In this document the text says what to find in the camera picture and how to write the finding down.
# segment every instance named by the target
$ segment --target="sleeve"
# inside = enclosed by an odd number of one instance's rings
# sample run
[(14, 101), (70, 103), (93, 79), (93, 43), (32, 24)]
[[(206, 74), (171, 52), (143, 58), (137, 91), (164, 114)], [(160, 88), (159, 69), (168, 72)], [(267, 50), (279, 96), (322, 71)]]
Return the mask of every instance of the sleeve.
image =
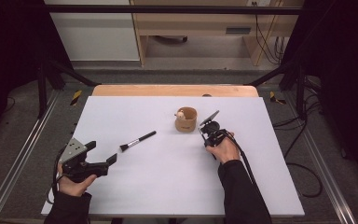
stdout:
[(272, 223), (263, 199), (251, 183), (242, 161), (227, 161), (218, 169), (225, 191), (227, 224)]
[(91, 195), (69, 196), (58, 192), (45, 224), (88, 224)]

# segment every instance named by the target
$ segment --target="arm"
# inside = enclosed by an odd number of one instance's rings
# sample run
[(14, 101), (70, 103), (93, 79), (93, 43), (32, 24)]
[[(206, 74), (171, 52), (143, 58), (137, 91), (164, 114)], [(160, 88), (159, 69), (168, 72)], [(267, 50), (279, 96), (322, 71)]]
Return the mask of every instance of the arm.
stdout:
[(96, 178), (96, 175), (91, 175), (81, 183), (74, 183), (63, 176), (45, 224), (88, 224), (91, 195), (85, 191)]
[(240, 161), (237, 147), (225, 138), (217, 147), (207, 147), (207, 150), (221, 162), (218, 174), (225, 191), (227, 224), (271, 223), (269, 211)]
[(58, 192), (45, 224), (89, 223), (90, 201), (91, 195), (88, 193), (75, 197)]

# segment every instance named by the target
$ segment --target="white cabinet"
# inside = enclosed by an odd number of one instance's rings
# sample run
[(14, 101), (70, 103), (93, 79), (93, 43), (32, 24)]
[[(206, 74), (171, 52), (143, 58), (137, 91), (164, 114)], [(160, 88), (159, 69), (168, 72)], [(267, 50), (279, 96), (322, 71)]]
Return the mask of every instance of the white cabinet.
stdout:
[[(128, 0), (45, 0), (47, 5), (128, 5)], [(139, 61), (130, 13), (50, 13), (71, 61)]]

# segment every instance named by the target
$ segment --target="wooden cup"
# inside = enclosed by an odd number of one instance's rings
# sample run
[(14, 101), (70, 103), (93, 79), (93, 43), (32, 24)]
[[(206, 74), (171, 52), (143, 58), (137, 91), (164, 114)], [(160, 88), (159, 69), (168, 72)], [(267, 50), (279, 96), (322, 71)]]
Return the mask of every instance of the wooden cup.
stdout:
[(176, 118), (175, 128), (181, 133), (191, 133), (196, 128), (197, 123), (197, 110), (192, 107), (181, 107), (177, 112), (183, 111), (185, 119)]

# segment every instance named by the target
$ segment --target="white tabletop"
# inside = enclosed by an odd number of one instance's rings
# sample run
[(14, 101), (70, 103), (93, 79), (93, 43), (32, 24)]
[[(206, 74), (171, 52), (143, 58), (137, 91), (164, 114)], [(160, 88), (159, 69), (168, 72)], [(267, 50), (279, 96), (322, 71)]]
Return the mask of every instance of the white tabletop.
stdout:
[[(235, 133), (272, 216), (304, 215), (262, 98), (168, 96), (89, 97), (74, 138), (83, 144), (97, 142), (97, 147), (88, 153), (88, 162), (105, 161), (118, 153), (109, 174), (88, 188), (93, 196), (90, 214), (110, 217), (225, 214), (224, 191), (217, 175), (219, 162), (205, 151), (197, 129), (179, 133), (174, 127), (174, 113), (183, 106), (197, 110), (197, 126), (220, 110), (214, 120), (222, 129)], [(124, 153), (119, 150), (120, 145), (152, 131), (157, 134)], [(42, 214), (48, 214), (50, 208), (45, 203)]]

